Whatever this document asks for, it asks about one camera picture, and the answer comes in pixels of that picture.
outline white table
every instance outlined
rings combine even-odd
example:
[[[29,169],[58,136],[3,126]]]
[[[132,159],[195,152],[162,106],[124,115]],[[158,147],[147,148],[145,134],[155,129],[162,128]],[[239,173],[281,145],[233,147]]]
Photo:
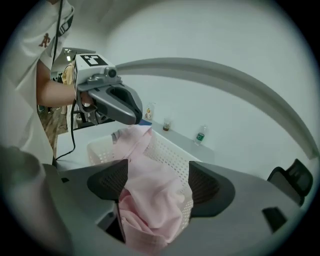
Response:
[[[75,150],[57,161],[57,170],[67,171],[90,166],[87,154],[88,143],[127,126],[126,124],[114,121],[75,130],[73,132]],[[214,164],[214,151],[210,148],[203,145],[197,146],[191,139],[173,130],[164,131],[162,125],[157,122],[152,122],[152,129],[200,161]],[[68,132],[58,135],[56,156],[59,157],[72,149],[71,134]]]
[[[73,132],[75,150],[57,161],[57,170],[61,172],[90,166],[91,164],[87,154],[88,143],[125,127],[127,127],[127,125],[114,121],[75,130]],[[72,149],[71,133],[67,132],[58,135],[56,156],[59,157]]]

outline white laundry basket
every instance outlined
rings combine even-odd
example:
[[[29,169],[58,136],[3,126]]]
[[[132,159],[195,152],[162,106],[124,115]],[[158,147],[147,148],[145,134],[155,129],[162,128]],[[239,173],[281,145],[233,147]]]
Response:
[[[115,160],[112,136],[104,136],[90,142],[87,145],[87,152],[92,165],[100,165]],[[180,206],[183,218],[179,232],[177,233],[179,235],[188,225],[191,209],[194,206],[192,191],[188,184],[189,161],[200,162],[200,160],[154,130],[152,130],[150,143],[143,154],[159,163],[172,167],[174,172],[180,177],[183,185],[180,193],[185,196],[185,200],[183,205]]]

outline hand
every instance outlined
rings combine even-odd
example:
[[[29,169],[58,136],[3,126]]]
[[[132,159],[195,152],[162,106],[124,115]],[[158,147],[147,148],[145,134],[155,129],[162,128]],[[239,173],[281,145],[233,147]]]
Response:
[[[91,105],[94,103],[94,101],[86,91],[81,93],[81,101],[82,101],[82,104],[88,103]]]

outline person's arm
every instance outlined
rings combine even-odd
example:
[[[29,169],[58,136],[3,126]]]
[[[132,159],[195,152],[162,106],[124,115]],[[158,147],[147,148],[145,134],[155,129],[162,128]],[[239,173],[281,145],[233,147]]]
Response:
[[[41,60],[36,67],[36,103],[45,107],[62,107],[71,105],[75,99],[73,86],[50,80],[50,69]],[[87,93],[81,95],[82,103],[92,104]]]

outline pink cloth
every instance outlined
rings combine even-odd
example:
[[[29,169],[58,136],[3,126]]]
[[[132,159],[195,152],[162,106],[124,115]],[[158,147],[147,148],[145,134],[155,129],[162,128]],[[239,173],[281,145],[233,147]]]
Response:
[[[114,145],[115,159],[128,158],[128,181],[120,195],[120,215],[127,246],[154,255],[178,234],[185,197],[174,170],[143,153],[151,126],[133,125],[121,131]]]

